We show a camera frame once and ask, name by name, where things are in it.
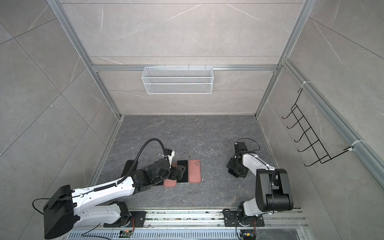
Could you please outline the black phone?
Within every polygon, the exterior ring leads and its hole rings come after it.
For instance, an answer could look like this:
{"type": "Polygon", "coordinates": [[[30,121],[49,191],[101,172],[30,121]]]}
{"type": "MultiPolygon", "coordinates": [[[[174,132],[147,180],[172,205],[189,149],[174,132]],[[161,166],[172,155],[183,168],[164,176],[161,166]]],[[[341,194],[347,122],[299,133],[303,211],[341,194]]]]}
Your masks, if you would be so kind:
{"type": "Polygon", "coordinates": [[[188,161],[182,160],[177,162],[177,183],[187,183],[189,181],[189,173],[188,173],[188,161]]]}

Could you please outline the pink phone case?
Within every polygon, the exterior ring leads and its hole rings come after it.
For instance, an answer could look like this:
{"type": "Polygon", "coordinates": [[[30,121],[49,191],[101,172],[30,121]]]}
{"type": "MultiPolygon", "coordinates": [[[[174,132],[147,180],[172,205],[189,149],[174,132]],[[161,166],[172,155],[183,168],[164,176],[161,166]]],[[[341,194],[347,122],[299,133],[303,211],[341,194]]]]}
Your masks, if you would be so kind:
{"type": "Polygon", "coordinates": [[[166,180],[164,181],[163,186],[165,188],[174,188],[177,186],[177,181],[166,180]]]}

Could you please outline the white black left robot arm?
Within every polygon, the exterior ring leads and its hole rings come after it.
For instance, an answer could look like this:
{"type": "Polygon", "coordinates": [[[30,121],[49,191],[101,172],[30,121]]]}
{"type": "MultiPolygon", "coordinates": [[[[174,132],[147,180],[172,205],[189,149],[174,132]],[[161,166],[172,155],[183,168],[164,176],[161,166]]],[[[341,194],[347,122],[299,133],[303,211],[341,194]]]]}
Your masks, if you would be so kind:
{"type": "Polygon", "coordinates": [[[166,181],[175,183],[188,176],[186,161],[170,164],[159,160],[143,170],[138,170],[137,165],[128,160],[122,177],[108,183],[82,189],[72,189],[70,185],[60,187],[43,208],[44,238],[55,239],[76,227],[90,225],[130,226],[138,218],[117,198],[147,191],[166,181]]]}

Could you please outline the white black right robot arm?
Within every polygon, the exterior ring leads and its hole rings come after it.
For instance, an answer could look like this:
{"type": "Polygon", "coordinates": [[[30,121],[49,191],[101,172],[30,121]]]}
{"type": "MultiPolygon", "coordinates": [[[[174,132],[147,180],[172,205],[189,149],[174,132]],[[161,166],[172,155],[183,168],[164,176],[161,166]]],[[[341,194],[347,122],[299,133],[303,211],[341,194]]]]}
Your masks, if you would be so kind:
{"type": "Polygon", "coordinates": [[[249,172],[256,177],[255,197],[237,208],[238,223],[248,225],[264,214],[293,210],[294,198],[288,172],[263,161],[256,154],[260,148],[248,150],[245,140],[247,138],[240,138],[234,144],[235,154],[227,169],[235,178],[245,178],[249,172]]]}

